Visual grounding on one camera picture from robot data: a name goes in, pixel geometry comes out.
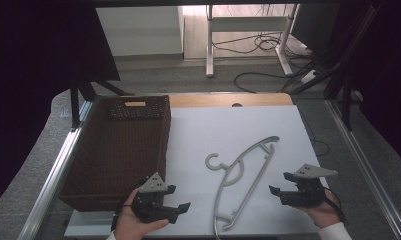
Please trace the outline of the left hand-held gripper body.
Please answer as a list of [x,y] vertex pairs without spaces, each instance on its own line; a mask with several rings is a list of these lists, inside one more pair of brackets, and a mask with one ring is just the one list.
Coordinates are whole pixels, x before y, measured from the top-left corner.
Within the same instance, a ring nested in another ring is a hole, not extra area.
[[132,211],[143,223],[165,219],[164,196],[170,188],[158,172],[154,173],[141,186],[132,202]]

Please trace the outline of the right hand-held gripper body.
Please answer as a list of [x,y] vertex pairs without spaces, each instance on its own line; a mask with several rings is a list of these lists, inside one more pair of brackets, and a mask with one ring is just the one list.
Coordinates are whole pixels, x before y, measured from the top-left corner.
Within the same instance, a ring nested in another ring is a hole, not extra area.
[[315,207],[326,198],[322,177],[336,176],[336,170],[329,170],[310,164],[304,164],[294,173],[299,181],[294,183],[297,191],[281,191],[280,200],[283,205],[293,207]]

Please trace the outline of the brown woven basket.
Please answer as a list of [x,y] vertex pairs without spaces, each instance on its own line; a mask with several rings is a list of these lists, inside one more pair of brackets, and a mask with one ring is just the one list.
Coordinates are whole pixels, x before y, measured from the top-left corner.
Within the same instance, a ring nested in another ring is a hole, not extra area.
[[165,176],[170,125],[168,96],[98,100],[71,155],[60,200],[80,212],[112,211],[136,181]]

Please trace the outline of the grey plastic clothes hanger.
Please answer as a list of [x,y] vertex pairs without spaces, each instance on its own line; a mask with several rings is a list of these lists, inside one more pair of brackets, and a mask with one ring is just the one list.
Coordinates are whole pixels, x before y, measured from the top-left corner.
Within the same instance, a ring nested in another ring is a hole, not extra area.
[[[241,212],[246,206],[247,202],[251,198],[254,190],[256,189],[259,181],[261,180],[267,166],[271,162],[272,157],[275,154],[274,144],[278,143],[280,138],[278,136],[270,136],[264,138],[246,150],[244,150],[231,164],[227,165],[225,163],[219,163],[218,165],[212,165],[211,160],[213,158],[217,158],[219,156],[218,153],[211,153],[205,158],[205,166],[211,171],[224,170],[224,176],[219,184],[217,189],[214,204],[213,204],[213,215],[212,215],[212,229],[213,234],[216,240],[222,240],[219,236],[219,231],[228,231],[230,230],[238,220]],[[229,188],[238,183],[245,173],[246,162],[245,157],[257,150],[261,150],[263,152],[263,163],[261,164],[258,172],[254,175],[254,180],[251,182],[251,185],[247,189],[247,192],[241,199],[241,202],[238,206],[232,210],[230,214],[224,214],[219,211],[219,206],[222,200],[223,191],[225,188]]]

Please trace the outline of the person's right hand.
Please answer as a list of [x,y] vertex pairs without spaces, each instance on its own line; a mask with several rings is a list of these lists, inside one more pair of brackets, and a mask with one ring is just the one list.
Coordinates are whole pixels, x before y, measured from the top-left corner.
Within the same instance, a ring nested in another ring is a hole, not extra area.
[[305,212],[319,228],[325,228],[341,222],[336,210],[326,202],[311,208],[298,207],[298,210]]

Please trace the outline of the person's left hand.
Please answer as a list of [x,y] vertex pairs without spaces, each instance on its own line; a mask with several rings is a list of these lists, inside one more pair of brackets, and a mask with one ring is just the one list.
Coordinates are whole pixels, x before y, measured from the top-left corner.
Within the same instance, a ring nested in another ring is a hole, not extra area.
[[147,233],[162,229],[169,224],[167,219],[143,223],[136,217],[130,205],[138,191],[139,189],[135,189],[131,192],[119,214],[114,230],[116,240],[142,240]]

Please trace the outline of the white table sheet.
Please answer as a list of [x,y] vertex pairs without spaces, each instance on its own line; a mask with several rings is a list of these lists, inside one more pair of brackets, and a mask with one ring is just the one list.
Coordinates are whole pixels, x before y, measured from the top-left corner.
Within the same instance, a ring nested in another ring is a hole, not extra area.
[[[224,170],[211,171],[205,158],[218,153],[212,165],[231,164],[254,143],[278,136],[275,154],[235,225],[219,231],[220,237],[265,237],[314,234],[316,226],[303,212],[281,204],[269,185],[289,191],[294,184],[283,173],[293,173],[318,160],[296,106],[174,108],[167,147],[165,181],[176,191],[164,199],[167,206],[191,203],[175,224],[153,231],[153,239],[212,237],[213,204]],[[219,211],[230,214],[254,180],[263,163],[257,150],[245,157],[243,178],[225,188]]]

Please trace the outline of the black metal stand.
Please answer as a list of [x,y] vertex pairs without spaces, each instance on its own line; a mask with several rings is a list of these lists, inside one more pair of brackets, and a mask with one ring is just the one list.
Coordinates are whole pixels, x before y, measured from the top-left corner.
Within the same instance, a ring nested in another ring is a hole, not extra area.
[[103,88],[110,90],[118,96],[133,96],[133,93],[126,92],[117,86],[109,83],[107,80],[94,77],[87,73],[77,74],[70,81],[71,113],[72,126],[71,131],[75,131],[81,124],[79,113],[79,94],[87,101],[94,101],[98,94],[94,90],[92,83],[97,83]]
[[352,103],[352,80],[348,76],[348,68],[352,64],[354,54],[357,52],[365,33],[377,15],[380,7],[380,1],[368,1],[366,11],[352,24],[351,29],[345,32],[340,43],[334,45],[338,53],[332,50],[332,54],[333,56],[338,56],[337,62],[331,64],[320,75],[313,77],[309,82],[291,90],[292,94],[300,94],[328,79],[329,82],[323,92],[324,98],[334,100],[340,92],[343,93],[341,121],[348,130],[351,130],[350,105]]

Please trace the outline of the white power strip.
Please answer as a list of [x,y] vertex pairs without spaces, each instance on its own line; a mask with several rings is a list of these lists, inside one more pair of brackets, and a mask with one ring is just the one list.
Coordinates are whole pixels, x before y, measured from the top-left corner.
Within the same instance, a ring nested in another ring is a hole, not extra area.
[[308,83],[309,81],[311,81],[313,78],[315,78],[316,76],[319,75],[319,72],[317,70],[311,70],[309,73],[307,73],[302,79],[301,82],[303,84]]

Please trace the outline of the black curtain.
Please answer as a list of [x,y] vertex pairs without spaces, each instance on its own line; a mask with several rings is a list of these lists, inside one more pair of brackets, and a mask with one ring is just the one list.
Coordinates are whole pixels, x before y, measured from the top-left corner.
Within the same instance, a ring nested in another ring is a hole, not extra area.
[[380,8],[353,55],[349,75],[363,96],[362,113],[401,158],[401,0],[344,2],[334,32],[360,21],[375,4]]
[[119,78],[89,0],[0,0],[0,198],[80,78]]

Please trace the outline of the white cabinet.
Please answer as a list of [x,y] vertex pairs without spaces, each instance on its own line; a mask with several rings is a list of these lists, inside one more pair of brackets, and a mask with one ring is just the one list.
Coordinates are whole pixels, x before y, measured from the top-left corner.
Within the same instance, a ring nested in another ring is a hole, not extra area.
[[184,19],[179,6],[97,8],[114,56],[183,53]]

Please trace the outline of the aluminium rail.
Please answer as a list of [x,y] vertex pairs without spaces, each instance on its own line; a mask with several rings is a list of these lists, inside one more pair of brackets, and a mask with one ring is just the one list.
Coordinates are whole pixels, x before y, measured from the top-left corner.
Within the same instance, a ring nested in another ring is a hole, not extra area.
[[365,181],[367,182],[367,185],[374,195],[376,202],[378,203],[396,239],[401,240],[401,214],[399,210],[377,177],[353,131],[349,130],[343,123],[341,118],[341,110],[337,106],[336,101],[325,100],[325,104],[329,109],[331,116],[333,117],[347,146],[349,147],[350,152],[352,153],[360,171],[362,172],[362,175],[364,176]]
[[78,127],[70,130],[67,134],[52,169],[47,176],[47,179],[17,240],[35,240],[52,201],[57,197],[57,192],[64,180],[65,172],[70,166],[71,154],[76,149],[76,143],[85,128],[85,121],[92,107],[92,102],[85,101],[79,108],[81,123]]

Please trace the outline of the white desk frame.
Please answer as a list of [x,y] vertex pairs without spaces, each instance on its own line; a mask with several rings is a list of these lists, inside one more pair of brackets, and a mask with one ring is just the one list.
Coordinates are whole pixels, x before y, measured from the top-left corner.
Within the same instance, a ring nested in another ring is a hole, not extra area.
[[285,47],[298,5],[294,4],[288,16],[257,16],[257,17],[214,17],[213,6],[206,6],[207,16],[207,48],[206,48],[206,75],[214,76],[214,56],[212,37],[215,32],[275,32],[282,33],[281,40],[275,48],[278,60],[286,76],[293,71],[285,54]]

